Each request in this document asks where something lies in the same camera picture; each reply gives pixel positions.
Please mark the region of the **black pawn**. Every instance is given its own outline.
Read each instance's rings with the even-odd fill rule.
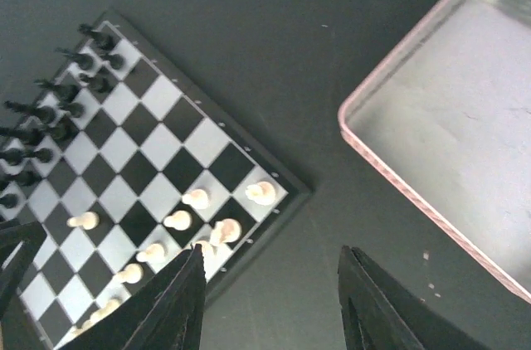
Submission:
[[[89,89],[97,93],[110,93],[112,90],[107,78],[100,74],[96,74],[94,76],[80,74],[80,80],[87,83]]]
[[[56,48],[57,53],[61,53],[70,61],[74,61],[81,70],[89,70],[94,66],[94,58],[91,55],[85,53],[75,53],[68,49]]]
[[[13,209],[18,205],[17,194],[6,194],[0,198],[0,205],[3,205],[7,209]]]
[[[108,51],[114,49],[114,39],[111,35],[95,31],[94,28],[88,24],[79,25],[77,31],[82,35],[92,38],[96,46],[101,50]]]
[[[100,58],[103,61],[108,61],[113,70],[120,70],[124,66],[124,58],[120,54],[102,53]]]
[[[32,105],[15,103],[13,101],[6,101],[3,104],[6,109],[10,109],[13,112],[35,116],[44,124],[50,124],[56,120],[56,111],[49,106],[34,107]]]

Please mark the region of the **white chess piece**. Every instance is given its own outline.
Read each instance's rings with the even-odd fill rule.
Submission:
[[[136,255],[136,260],[140,262],[150,262],[150,263],[162,263],[166,258],[166,250],[164,246],[155,242]]]
[[[175,230],[185,231],[192,225],[192,215],[187,211],[176,211],[171,216],[164,218],[163,224]]]
[[[270,182],[258,182],[247,186],[246,197],[258,205],[266,207],[275,202],[276,190]]]
[[[144,271],[142,270],[141,265],[130,263],[125,266],[123,271],[116,273],[113,278],[116,282],[120,282],[121,284],[124,282],[127,282],[128,284],[136,284],[142,279],[143,275]]]
[[[198,210],[207,209],[210,203],[207,192],[205,190],[202,190],[201,188],[192,190],[189,193],[184,194],[182,201],[185,205],[190,205],[194,209]]]
[[[83,230],[92,230],[98,223],[100,218],[93,211],[87,211],[78,217],[71,217],[66,221],[69,227],[81,227]]]
[[[241,225],[234,219],[225,219],[216,222],[210,234],[210,243],[219,246],[227,242],[238,241],[241,237]]]
[[[102,308],[90,315],[90,319],[88,321],[85,321],[86,323],[91,323],[94,325],[95,323],[98,323],[103,318],[107,317],[109,314],[113,313],[120,305],[122,304],[121,300],[112,298],[107,302],[107,304]]]

